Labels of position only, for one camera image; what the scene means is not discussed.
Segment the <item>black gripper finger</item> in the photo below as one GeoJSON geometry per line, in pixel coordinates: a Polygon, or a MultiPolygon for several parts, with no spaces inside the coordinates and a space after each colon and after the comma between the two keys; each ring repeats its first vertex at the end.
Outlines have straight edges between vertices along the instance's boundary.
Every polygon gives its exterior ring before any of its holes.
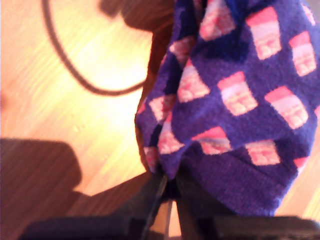
{"type": "Polygon", "coordinates": [[[218,240],[215,217],[234,217],[236,213],[212,197],[194,180],[177,178],[176,183],[196,236],[201,240],[218,240]]]}
{"type": "Polygon", "coordinates": [[[141,190],[119,206],[112,215],[122,220],[122,232],[111,240],[163,240],[163,232],[151,230],[155,223],[168,178],[163,173],[151,175],[141,190]]]}

